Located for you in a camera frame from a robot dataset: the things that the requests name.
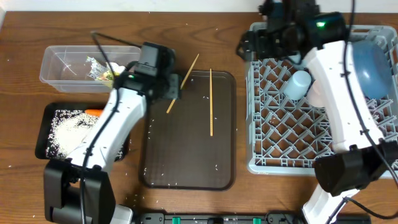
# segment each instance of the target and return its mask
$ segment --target wooden stick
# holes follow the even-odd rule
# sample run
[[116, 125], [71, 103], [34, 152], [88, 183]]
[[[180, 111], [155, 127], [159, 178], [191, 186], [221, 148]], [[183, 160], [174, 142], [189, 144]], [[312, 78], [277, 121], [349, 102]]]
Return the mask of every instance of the wooden stick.
[[210, 69], [210, 136], [213, 136], [213, 77]]
[[[182, 90], [182, 87], [184, 86], [185, 82], [187, 81], [189, 74], [191, 74], [191, 71], [192, 71], [192, 69], [193, 69], [193, 66], [194, 66], [195, 63], [197, 62], [198, 57], [199, 57], [199, 54], [197, 55], [197, 57], [196, 57], [195, 60], [193, 61], [191, 67], [190, 67], [189, 70], [188, 70], [187, 75], [185, 76], [184, 80], [182, 81], [181, 86], [180, 86], [180, 90]], [[173, 101], [171, 102], [171, 104], [170, 104], [169, 108], [167, 109], [166, 113], [169, 113], [169, 112], [170, 112], [170, 110], [172, 109], [172, 107], [173, 107], [173, 105], [174, 105], [174, 102], [175, 102], [175, 100], [173, 100]]]

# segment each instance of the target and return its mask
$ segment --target carrot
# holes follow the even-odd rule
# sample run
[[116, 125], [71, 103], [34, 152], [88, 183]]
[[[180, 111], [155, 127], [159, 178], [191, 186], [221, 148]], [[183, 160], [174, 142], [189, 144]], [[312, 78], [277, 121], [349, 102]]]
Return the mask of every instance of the carrot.
[[101, 116], [103, 110], [85, 110], [85, 113], [93, 116]]

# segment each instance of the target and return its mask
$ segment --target blue bowl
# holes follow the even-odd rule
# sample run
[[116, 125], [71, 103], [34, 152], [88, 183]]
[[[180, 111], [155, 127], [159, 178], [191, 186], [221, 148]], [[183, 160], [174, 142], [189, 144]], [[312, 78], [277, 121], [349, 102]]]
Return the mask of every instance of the blue bowl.
[[383, 50], [361, 40], [353, 43], [353, 60], [363, 94], [370, 99], [385, 97], [392, 87], [392, 73]]

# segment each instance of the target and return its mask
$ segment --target green light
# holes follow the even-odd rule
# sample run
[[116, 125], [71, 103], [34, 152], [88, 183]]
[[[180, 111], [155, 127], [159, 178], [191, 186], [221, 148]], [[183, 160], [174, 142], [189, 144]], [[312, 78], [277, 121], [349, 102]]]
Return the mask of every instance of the green light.
[[317, 22], [317, 27], [324, 27], [326, 22]]

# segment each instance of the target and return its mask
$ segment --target light blue cup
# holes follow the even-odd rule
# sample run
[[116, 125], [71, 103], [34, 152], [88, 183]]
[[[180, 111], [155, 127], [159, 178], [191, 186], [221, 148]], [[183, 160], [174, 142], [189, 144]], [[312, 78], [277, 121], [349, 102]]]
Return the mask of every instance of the light blue cup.
[[392, 87], [392, 73], [383, 50], [369, 40], [355, 42], [353, 60], [363, 94], [370, 99], [385, 97]]
[[297, 71], [287, 81], [285, 96], [291, 100], [299, 100], [305, 96], [311, 85], [311, 75], [306, 71]]

